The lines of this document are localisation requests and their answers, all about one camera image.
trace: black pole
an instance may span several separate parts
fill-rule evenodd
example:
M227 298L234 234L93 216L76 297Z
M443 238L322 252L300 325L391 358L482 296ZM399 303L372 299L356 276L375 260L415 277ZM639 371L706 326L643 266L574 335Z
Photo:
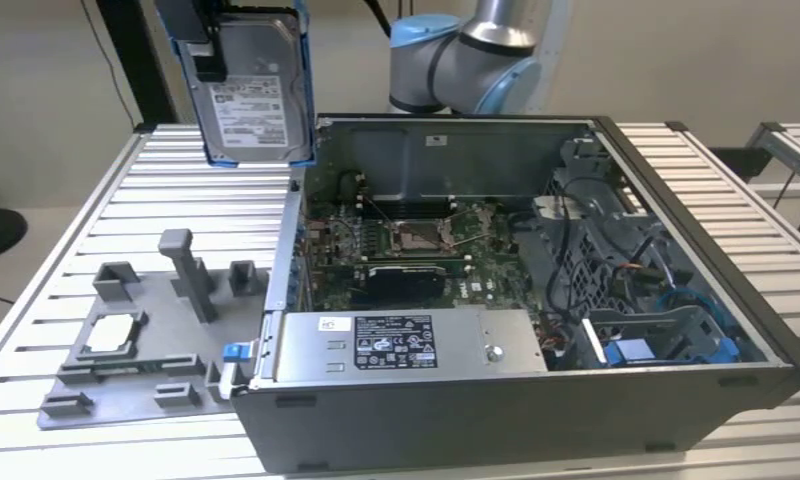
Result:
M177 116L139 0L97 0L97 8L143 114L143 122L176 123Z

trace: circuit board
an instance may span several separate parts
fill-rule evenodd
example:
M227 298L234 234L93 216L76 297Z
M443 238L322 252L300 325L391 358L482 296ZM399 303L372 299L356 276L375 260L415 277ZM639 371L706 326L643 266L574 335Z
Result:
M540 310L510 214L496 203L318 204L307 232L315 311Z

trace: aluminum extrusion table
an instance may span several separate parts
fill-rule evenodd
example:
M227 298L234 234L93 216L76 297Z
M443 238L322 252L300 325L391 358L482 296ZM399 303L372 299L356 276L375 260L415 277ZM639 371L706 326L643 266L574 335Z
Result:
M665 124L621 127L800 336L800 234L689 132ZM194 126L160 126L131 138L0 324L0 478L267 475L234 414L44 432L36 409L92 305L101 262L169 270L157 234L188 227L210 268L242 259L270 267L288 174L286 165L207 166ZM686 453L344 478L790 477L800 478L800 392L774 410L739 414Z

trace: power supply label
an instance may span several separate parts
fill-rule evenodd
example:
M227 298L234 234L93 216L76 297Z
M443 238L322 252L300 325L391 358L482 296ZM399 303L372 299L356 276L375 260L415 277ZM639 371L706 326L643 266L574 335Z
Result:
M356 317L355 363L359 370L436 368L432 317Z

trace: hard drive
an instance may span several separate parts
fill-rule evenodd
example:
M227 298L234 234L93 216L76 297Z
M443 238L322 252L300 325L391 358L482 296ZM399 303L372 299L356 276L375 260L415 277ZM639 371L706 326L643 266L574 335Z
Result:
M208 161L310 161L311 94L296 10L235 9L216 28L215 43L177 41ZM211 54L224 59L224 79L214 79L222 81L208 81L198 68Z

